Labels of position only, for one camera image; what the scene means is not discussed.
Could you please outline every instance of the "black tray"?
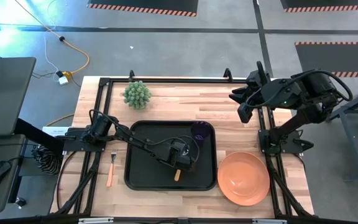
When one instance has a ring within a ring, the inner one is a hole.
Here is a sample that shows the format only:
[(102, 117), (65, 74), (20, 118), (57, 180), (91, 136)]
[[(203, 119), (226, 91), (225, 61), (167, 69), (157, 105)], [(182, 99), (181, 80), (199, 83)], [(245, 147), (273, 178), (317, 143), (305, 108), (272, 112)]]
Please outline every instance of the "black tray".
[[(149, 138), (153, 142), (176, 136), (191, 136), (190, 128), (195, 121), (138, 121), (131, 127), (135, 135)], [(191, 139), (185, 139), (190, 147)], [(190, 151), (194, 157), (197, 151)], [(163, 165), (146, 152), (128, 145), (124, 179), (132, 190), (210, 190), (216, 185), (215, 130), (200, 147), (200, 156), (195, 171), (182, 171), (178, 182), (174, 181), (176, 169)]]

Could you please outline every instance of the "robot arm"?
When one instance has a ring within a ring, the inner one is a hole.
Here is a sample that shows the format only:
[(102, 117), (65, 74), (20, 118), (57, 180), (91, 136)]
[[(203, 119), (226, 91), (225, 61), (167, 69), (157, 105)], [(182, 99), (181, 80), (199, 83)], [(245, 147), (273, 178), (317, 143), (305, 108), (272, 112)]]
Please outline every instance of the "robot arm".
[[(291, 78), (278, 78), (267, 82), (261, 62), (257, 62), (257, 66), (258, 70), (251, 72), (247, 78), (247, 86), (233, 90), (229, 97), (240, 104), (237, 112), (243, 123), (248, 123), (252, 110), (261, 106), (272, 110), (296, 110), (292, 119), (269, 130), (269, 141), (272, 144), (279, 144), (304, 124), (325, 121), (340, 101), (351, 101), (353, 98), (350, 89), (342, 80), (327, 71), (310, 70), (292, 75)], [(346, 90), (347, 98), (336, 89), (330, 77)]]
[[(97, 110), (91, 111), (97, 113), (97, 118), (88, 127), (88, 131), (82, 135), (82, 141), (88, 144), (96, 144), (98, 141), (124, 141), (139, 150), (145, 151), (162, 164), (185, 171), (194, 169), (198, 156), (196, 158), (190, 156), (190, 150), (197, 148), (198, 153), (200, 153), (196, 142), (194, 142), (194, 148), (190, 149), (189, 144), (182, 140), (182, 138), (168, 138), (160, 142), (141, 139), (141, 136), (131, 131), (127, 126), (119, 124), (116, 117), (105, 115)], [(116, 132), (112, 136), (107, 136), (111, 125), (114, 125)]]

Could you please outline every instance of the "white plug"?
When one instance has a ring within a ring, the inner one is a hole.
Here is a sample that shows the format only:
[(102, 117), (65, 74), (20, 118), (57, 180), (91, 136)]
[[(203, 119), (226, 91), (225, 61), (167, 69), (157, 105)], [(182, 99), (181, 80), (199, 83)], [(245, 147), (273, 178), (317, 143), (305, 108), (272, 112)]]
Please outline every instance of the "white plug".
[(60, 85), (66, 85), (68, 83), (68, 80), (65, 76), (59, 78)]

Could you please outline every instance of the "orange handle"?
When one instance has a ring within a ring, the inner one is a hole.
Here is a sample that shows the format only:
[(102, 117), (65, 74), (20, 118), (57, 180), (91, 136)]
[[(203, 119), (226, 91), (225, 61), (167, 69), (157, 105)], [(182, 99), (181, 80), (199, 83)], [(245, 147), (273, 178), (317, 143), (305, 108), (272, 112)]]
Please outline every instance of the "orange handle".
[(175, 174), (174, 180), (175, 180), (176, 182), (178, 182), (178, 181), (179, 181), (179, 178), (180, 178), (180, 170), (177, 170), (177, 173)]
[(110, 164), (110, 170), (109, 170), (109, 178), (107, 179), (107, 185), (106, 187), (111, 187), (112, 182), (112, 169), (114, 168), (114, 164)]

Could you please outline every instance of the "small potted plant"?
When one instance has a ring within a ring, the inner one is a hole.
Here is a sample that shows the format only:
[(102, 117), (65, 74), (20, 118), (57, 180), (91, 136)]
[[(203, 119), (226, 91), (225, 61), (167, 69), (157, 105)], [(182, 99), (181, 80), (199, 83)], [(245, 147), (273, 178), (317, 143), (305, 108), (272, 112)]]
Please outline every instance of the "small potted plant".
[(146, 107), (152, 96), (147, 85), (142, 81), (131, 82), (124, 92), (124, 102), (135, 110), (141, 110)]

